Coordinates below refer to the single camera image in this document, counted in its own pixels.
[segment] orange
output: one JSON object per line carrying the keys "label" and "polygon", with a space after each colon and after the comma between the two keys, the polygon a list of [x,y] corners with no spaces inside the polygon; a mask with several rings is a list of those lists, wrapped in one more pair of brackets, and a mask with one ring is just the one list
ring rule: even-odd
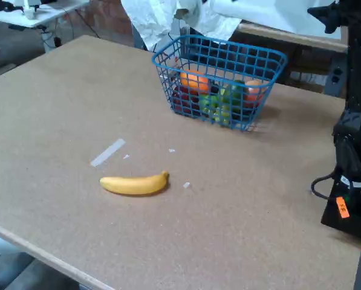
{"label": "orange", "polygon": [[186,70],[186,72],[180,73],[180,82],[183,86],[196,89],[198,92],[208,94],[210,92],[209,79],[207,77],[195,76],[194,73],[203,76],[202,73],[194,70]]}

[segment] cable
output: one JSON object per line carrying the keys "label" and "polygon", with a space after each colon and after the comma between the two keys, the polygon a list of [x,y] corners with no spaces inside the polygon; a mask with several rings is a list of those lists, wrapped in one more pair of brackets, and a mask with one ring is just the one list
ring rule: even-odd
{"label": "cable", "polygon": [[[70,17],[70,14],[66,11],[66,9],[64,9],[63,7],[61,6],[58,6],[58,7],[55,7],[55,8],[46,8],[46,7],[39,7],[38,9],[41,9],[41,10],[53,10],[53,9],[62,9],[64,12],[65,12],[65,15],[67,15],[68,19],[69,19],[69,22],[70,22],[70,28],[71,28],[71,40],[73,40],[75,38],[75,33],[74,33],[74,25],[73,25],[73,22],[71,20],[71,17]],[[57,28],[57,19],[56,19],[56,24],[55,24],[55,31],[53,33],[53,36],[56,36],[56,28]]]}
{"label": "cable", "polygon": [[87,23],[87,21],[85,20],[85,18],[83,18],[83,16],[78,12],[78,10],[76,10],[76,13],[77,13],[78,16],[81,18],[81,20],[83,21],[83,23],[85,23],[86,26],[89,27],[90,30],[91,30],[99,39],[101,39],[101,37],[96,33],[96,31],[92,28],[92,26],[90,26],[89,23]]}
{"label": "cable", "polygon": [[311,183],[311,191],[313,192],[314,195],[316,195],[318,198],[322,198],[322,199],[326,199],[327,201],[329,200],[333,200],[332,198],[328,197],[328,196],[325,196],[321,193],[319,193],[314,187],[316,186],[317,183],[321,182],[321,181],[325,181],[325,180],[328,180],[330,178],[332,178],[333,176],[335,175],[335,171],[333,170],[330,174],[328,175],[325,175],[323,177],[319,177],[319,178],[316,178],[312,183]]}
{"label": "cable", "polygon": [[43,29],[34,28],[35,30],[38,30],[38,29],[42,30],[42,32],[39,33],[39,34],[41,35],[42,42],[43,42],[46,46],[48,46],[49,48],[51,48],[51,49],[56,48],[56,47],[55,47],[55,46],[52,47],[50,44],[47,43],[47,41],[49,41],[51,38],[53,38],[53,37],[56,36],[56,35],[55,35],[56,27],[57,27],[57,20],[55,21],[55,28],[54,28],[54,30],[51,31],[51,36],[50,36],[49,38],[47,38],[47,39],[43,39],[43,35],[42,35],[42,34],[47,34],[47,33],[49,33],[49,32],[46,32],[46,29],[47,29],[46,27],[44,27]]}

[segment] wire basket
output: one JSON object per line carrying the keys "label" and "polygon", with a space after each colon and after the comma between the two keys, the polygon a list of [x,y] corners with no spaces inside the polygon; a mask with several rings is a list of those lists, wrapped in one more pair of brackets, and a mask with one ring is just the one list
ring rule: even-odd
{"label": "wire basket", "polygon": [[155,53],[152,62],[175,113],[245,131],[262,110],[287,56],[185,35]]}

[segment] banana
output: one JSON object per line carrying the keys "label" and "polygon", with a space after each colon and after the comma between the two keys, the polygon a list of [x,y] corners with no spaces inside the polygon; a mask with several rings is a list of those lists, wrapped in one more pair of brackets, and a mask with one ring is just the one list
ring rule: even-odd
{"label": "banana", "polygon": [[149,177],[103,177],[101,186],[113,193],[121,195],[150,195],[165,188],[168,181],[168,172]]}

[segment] tape strip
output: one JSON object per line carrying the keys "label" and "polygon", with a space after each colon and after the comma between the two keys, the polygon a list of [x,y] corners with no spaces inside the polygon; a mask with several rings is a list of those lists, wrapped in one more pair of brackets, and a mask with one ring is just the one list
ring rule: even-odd
{"label": "tape strip", "polygon": [[114,152],[119,150],[122,146],[124,146],[125,141],[123,139],[118,139],[112,145],[110,145],[104,152],[97,156],[96,159],[90,162],[90,164],[94,167],[100,165],[105,160],[107,160]]}

